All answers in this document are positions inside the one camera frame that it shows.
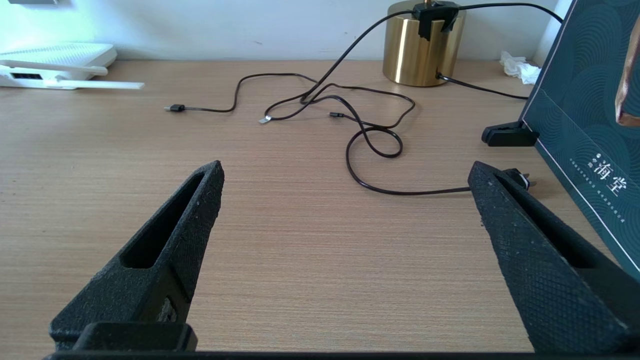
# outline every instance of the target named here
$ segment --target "gold lamp base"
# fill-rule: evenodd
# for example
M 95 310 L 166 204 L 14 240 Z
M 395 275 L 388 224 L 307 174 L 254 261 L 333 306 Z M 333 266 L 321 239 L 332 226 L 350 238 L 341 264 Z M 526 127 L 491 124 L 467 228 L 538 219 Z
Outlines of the gold lamp base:
M 388 14 L 411 10 L 422 1 L 409 0 L 389 6 Z M 398 15 L 387 21 L 385 57 L 382 73 L 389 80 L 402 85 L 435 86 L 445 83 L 436 75 L 453 75 L 458 46 L 465 23 L 461 11 L 448 33 L 441 32 L 444 20 L 431 22 L 431 41 L 418 35 L 420 22 L 411 14 Z

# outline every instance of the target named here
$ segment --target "desk surface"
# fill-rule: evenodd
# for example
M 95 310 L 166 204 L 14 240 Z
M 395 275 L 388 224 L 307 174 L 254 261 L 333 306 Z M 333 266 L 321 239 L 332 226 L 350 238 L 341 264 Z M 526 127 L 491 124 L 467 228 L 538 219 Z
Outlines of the desk surface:
M 469 193 L 393 197 L 358 186 L 344 162 L 357 125 L 327 116 L 343 111 L 336 102 L 258 123 L 306 81 L 251 80 L 230 114 L 163 111 L 173 103 L 227 107 L 247 74 L 318 78 L 329 66 L 130 61 L 114 64 L 108 79 L 144 81 L 142 91 L 0 88 L 0 353 L 52 352 L 51 319 L 212 160 L 221 160 L 226 181 L 188 320 L 200 350 L 532 350 Z M 496 63 L 461 61 L 456 77 L 531 90 Z M 515 120 L 523 101 L 457 85 L 395 85 L 373 61 L 347 61 L 331 80 L 400 91 L 419 104 L 398 129 L 400 158 L 354 146 L 367 181 L 429 190 L 465 186 L 475 160 L 518 167 L 538 181 L 536 198 L 604 249 L 536 150 L 480 141 L 485 126 Z M 380 124 L 406 106 L 338 93 Z M 384 135 L 372 138 L 394 148 Z

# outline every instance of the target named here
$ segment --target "black cable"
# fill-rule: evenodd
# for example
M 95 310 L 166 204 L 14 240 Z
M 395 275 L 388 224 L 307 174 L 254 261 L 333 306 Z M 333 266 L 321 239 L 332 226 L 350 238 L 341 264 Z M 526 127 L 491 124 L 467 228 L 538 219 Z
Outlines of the black cable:
M 552 13 L 550 10 L 542 8 L 541 6 L 538 6 L 538 5 L 535 5 L 535 4 L 527 4 L 527 3 L 496 3 L 496 4 L 470 5 L 470 6 L 462 6 L 460 8 L 460 10 L 470 10 L 470 9 L 473 9 L 473 8 L 483 8 L 483 7 L 490 7 L 490 6 L 532 6 L 532 7 L 539 8 L 540 10 L 543 10 L 543 11 L 551 14 L 556 19 L 559 19 L 559 21 L 562 22 L 562 19 L 560 19 L 556 14 Z M 376 186 L 373 186 L 373 185 L 370 185 L 370 184 L 366 183 L 365 181 L 360 179 L 357 176 L 357 174 L 355 173 L 355 171 L 353 170 L 353 167 L 351 166 L 351 160 L 350 160 L 350 154 L 349 153 L 350 153 L 350 150 L 351 150 L 351 146 L 353 145 L 355 140 L 360 136 L 364 137 L 364 139 L 367 142 L 367 145 L 369 146 L 369 148 L 379 156 L 382 156 L 384 158 L 396 158 L 400 154 L 402 154 L 402 151 L 404 149 L 404 145 L 402 143 L 402 139 L 400 139 L 400 136 L 397 133 L 393 132 L 391 129 L 393 129 L 394 127 L 398 126 L 400 124 L 400 122 L 404 119 L 404 117 L 414 109 L 415 101 L 413 101 L 413 99 L 411 99 L 411 98 L 409 98 L 407 96 L 401 95 L 401 94 L 394 93 L 394 92 L 387 92 L 387 91 L 383 91 L 383 90 L 376 90 L 376 89 L 365 88 L 365 87 L 361 87 L 361 86 L 341 86 L 341 85 L 338 85 L 338 84 L 335 84 L 335 83 L 329 83 L 329 84 L 325 85 L 320 90 L 318 90 L 314 95 L 312 95 L 314 93 L 314 91 L 316 91 L 324 83 L 324 81 L 329 77 L 329 75 L 331 75 L 331 73 L 338 67 L 338 65 L 340 65 L 340 63 L 351 52 L 351 50 L 367 34 L 369 34 L 375 27 L 377 27 L 381 23 L 383 23 L 386 20 L 389 20 L 389 19 L 391 19 L 391 18 L 393 18 L 395 16 L 409 14 L 409 13 L 413 13 L 413 11 L 412 10 L 405 10 L 405 11 L 401 11 L 401 12 L 392 13 L 390 15 L 387 15 L 387 16 L 383 17 L 382 19 L 378 20 L 373 25 L 371 25 L 368 29 L 366 29 L 344 51 L 344 53 L 333 63 L 333 65 L 329 68 L 329 70 L 327 70 L 327 72 L 322 76 L 322 78 L 319 81 L 311 79 L 311 78 L 309 78 L 307 76 L 304 76 L 302 74 L 295 74 L 295 73 L 253 74 L 253 75 L 245 76 L 242 79 L 240 79 L 240 81 L 238 81 L 238 84 L 236 85 L 236 90 L 234 92 L 234 102 L 233 102 L 233 105 L 229 109 L 217 110 L 217 109 L 209 109 L 209 108 L 190 108 L 190 107 L 185 107 L 183 105 L 173 105 L 173 106 L 167 107 L 167 110 L 170 110 L 170 111 L 197 110 L 197 111 L 211 111 L 211 112 L 217 112 L 217 113 L 228 113 L 228 112 L 233 111 L 236 108 L 237 101 L 238 101 L 238 93 L 240 91 L 240 86 L 241 86 L 242 82 L 247 80 L 247 79 L 256 78 L 256 77 L 259 77 L 259 76 L 297 76 L 297 77 L 301 77 L 301 78 L 307 79 L 307 80 L 315 83 L 315 85 L 312 86 L 312 88 L 307 90 L 306 92 L 303 92 L 302 94 L 296 95 L 294 97 L 290 97 L 288 99 L 284 99 L 284 100 L 278 101 L 278 102 L 272 104 L 271 106 L 269 106 L 264 112 L 265 119 L 267 119 L 267 121 L 290 119 L 290 118 L 296 116 L 297 114 L 299 114 L 300 112 L 302 112 L 309 105 L 315 104 L 315 103 L 318 103 L 320 101 L 327 100 L 327 99 L 333 99 L 333 100 L 336 100 L 336 101 L 340 102 L 343 106 L 345 106 L 347 108 L 347 110 L 349 110 L 349 112 L 352 114 L 352 116 L 345 115 L 343 113 L 334 113 L 334 112 L 331 112 L 330 116 L 347 118 L 349 120 L 352 120 L 352 121 L 356 122 L 358 124 L 358 126 L 360 127 L 360 131 L 355 133 L 351 137 L 349 142 L 347 143 L 346 151 L 345 151 L 347 169 L 349 170 L 349 174 L 351 175 L 351 177 L 358 184 L 360 184 L 361 186 L 363 186 L 364 188 L 367 188 L 369 190 L 372 190 L 372 191 L 375 191 L 375 192 L 379 192 L 379 193 L 385 193 L 385 194 L 389 194 L 389 195 L 436 195 L 436 194 L 443 194 L 443 193 L 456 193 L 456 192 L 467 192 L 467 191 L 470 191 L 469 187 L 450 188 L 450 189 L 442 189 L 442 190 L 430 190 L 430 191 L 421 191 L 421 192 L 400 192 L 400 191 L 395 191 L 395 190 L 386 190 L 386 189 L 378 188 Z M 491 92 L 491 93 L 494 93 L 494 94 L 504 95 L 504 96 L 508 96 L 508 97 L 514 97 L 516 99 L 526 99 L 526 97 L 509 95 L 509 94 L 505 94 L 505 93 L 498 92 L 498 91 L 495 91 L 495 90 L 489 90 L 489 89 L 481 88 L 480 86 L 467 84 L 467 83 L 464 83 L 462 81 L 458 81 L 458 80 L 449 78 L 447 76 L 443 76 L 440 73 L 438 73 L 437 76 L 440 79 L 443 79 L 445 81 L 449 81 L 451 83 L 456 83 L 458 85 L 474 88 L 476 90 L 482 90 L 482 91 Z M 395 97 L 400 97 L 400 98 L 410 102 L 411 106 L 405 112 L 403 112 L 400 115 L 400 117 L 398 118 L 398 120 L 395 123 L 393 123 L 392 125 L 382 126 L 382 125 L 373 124 L 373 123 L 370 123 L 370 122 L 364 122 L 364 121 L 362 121 L 362 119 L 358 115 L 357 111 L 352 107 L 352 105 L 350 103 L 348 103 L 347 100 L 345 100 L 344 98 L 342 98 L 342 97 L 340 97 L 338 95 L 326 95 L 326 96 L 323 96 L 323 97 L 319 97 L 326 89 L 328 89 L 330 87 L 337 87 L 337 88 L 350 89 L 350 90 L 364 90 L 364 91 L 374 92 L 374 93 L 377 93 L 377 94 L 385 94 L 385 95 L 391 95 L 391 96 L 395 96 Z M 285 104 L 287 102 L 291 102 L 291 101 L 296 100 L 296 99 L 298 99 L 300 104 L 302 104 L 302 106 L 298 110 L 292 112 L 289 115 L 283 116 L 283 117 L 270 117 L 269 116 L 269 112 L 271 110 L 279 107 L 282 104 Z M 391 137 L 393 137 L 398 142 L 398 146 L 399 146 L 398 150 L 396 152 L 393 152 L 393 153 L 390 153 L 390 154 L 379 151 L 371 143 L 371 141 L 369 139 L 369 136 L 367 135 L 367 133 L 370 132 L 370 131 L 379 131 L 381 133 L 385 133 L 385 134 L 388 134 Z
M 558 16 L 556 13 L 554 13 L 553 11 L 544 8 L 540 5 L 536 5 L 536 4 L 530 4 L 530 3 L 489 3 L 489 4 L 477 4 L 477 5 L 466 5 L 466 6 L 461 6 L 460 10 L 472 10 L 472 9 L 480 9 L 480 8 L 493 8 L 496 6 L 530 6 L 532 8 L 536 8 L 538 10 L 542 10 L 545 13 L 553 16 L 553 18 L 555 20 L 558 20 L 558 22 L 560 22 L 560 24 L 562 24 L 563 19 Z
M 475 89 L 475 90 L 486 91 L 486 92 L 490 92 L 490 93 L 493 93 L 493 94 L 498 94 L 498 95 L 502 95 L 502 96 L 506 96 L 506 97 L 512 97 L 514 99 L 520 99 L 520 100 L 527 100 L 528 99 L 528 97 L 526 97 L 526 96 L 511 95 L 511 94 L 507 94 L 507 93 L 504 93 L 504 92 L 499 92 L 499 91 L 496 91 L 496 90 L 491 90 L 491 89 L 483 88 L 483 87 L 480 87 L 480 86 L 476 86 L 476 85 L 473 85 L 473 84 L 470 84 L 470 83 L 466 83 L 464 81 L 456 80 L 454 78 L 450 78 L 449 76 L 444 76 L 440 72 L 436 75 L 436 77 L 438 79 L 443 79 L 444 81 L 446 81 L 448 83 L 465 86 L 467 88 L 472 88 L 472 89 Z
M 231 111 L 234 111 L 236 109 L 236 106 L 238 104 L 238 93 L 240 92 L 240 86 L 242 85 L 243 81 L 251 78 L 257 78 L 259 76 L 298 76 L 300 78 L 307 79 L 309 81 L 317 83 L 316 80 L 313 80 L 312 78 L 306 75 L 296 74 L 294 72 L 265 72 L 263 74 L 252 74 L 252 75 L 245 76 L 242 79 L 240 79 L 240 81 L 238 81 L 238 84 L 236 85 L 236 91 L 234 92 L 234 103 L 229 109 L 219 110 L 219 109 L 210 109 L 210 108 L 190 108 L 188 106 L 185 106 L 181 109 L 181 111 L 191 110 L 191 111 L 209 111 L 212 113 L 230 113 Z
M 551 15 L 555 20 L 558 20 L 561 24 L 564 21 L 560 16 L 558 16 L 553 11 L 551 11 L 551 10 L 549 10 L 547 8 L 544 8 L 544 7 L 540 6 L 540 5 L 529 4 L 529 3 L 490 3 L 490 4 L 466 5 L 466 6 L 461 6 L 460 10 L 472 10 L 472 9 L 480 9 L 480 8 L 493 8 L 493 7 L 496 7 L 496 6 L 530 6 L 532 8 L 536 8 L 536 9 L 542 10 L 545 13 Z M 437 78 L 438 79 L 443 79 L 444 81 L 446 81 L 448 83 L 453 83 L 453 84 L 465 86 L 465 87 L 468 87 L 468 88 L 472 88 L 472 89 L 475 89 L 475 90 L 480 90 L 480 91 L 490 92 L 490 93 L 493 93 L 493 94 L 498 94 L 498 95 L 502 95 L 502 96 L 506 96 L 506 97 L 511 97 L 513 99 L 520 99 L 520 100 L 527 100 L 528 99 L 527 96 L 518 96 L 518 95 L 505 94 L 504 92 L 483 88 L 481 86 L 471 85 L 469 83 L 465 83 L 464 81 L 456 80 L 454 78 L 450 78 L 449 76 L 444 76 L 441 73 L 438 73 Z

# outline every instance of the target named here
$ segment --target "black clip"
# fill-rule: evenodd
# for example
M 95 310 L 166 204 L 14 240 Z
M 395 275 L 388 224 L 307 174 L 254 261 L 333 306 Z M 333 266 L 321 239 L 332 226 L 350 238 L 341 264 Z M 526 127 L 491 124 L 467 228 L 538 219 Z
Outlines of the black clip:
M 539 132 L 527 129 L 524 122 L 516 121 L 487 126 L 482 141 L 489 146 L 533 146 L 539 136 Z
M 460 7 L 452 1 L 416 4 L 413 7 L 413 16 L 420 22 L 418 35 L 427 39 L 427 41 L 431 41 L 431 23 L 434 20 L 444 20 L 441 32 L 450 32 L 454 22 L 456 22 L 458 12 L 460 12 Z

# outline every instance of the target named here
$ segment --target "crumpled tissue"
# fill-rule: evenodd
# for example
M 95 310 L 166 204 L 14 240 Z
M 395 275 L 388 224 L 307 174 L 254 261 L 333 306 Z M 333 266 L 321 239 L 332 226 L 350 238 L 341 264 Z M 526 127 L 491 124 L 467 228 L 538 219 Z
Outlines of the crumpled tissue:
M 519 56 L 514 58 L 511 54 L 503 51 L 500 56 L 500 65 L 504 66 L 504 73 L 520 78 L 523 84 L 535 84 L 540 75 L 540 68 L 527 63 L 527 59 Z

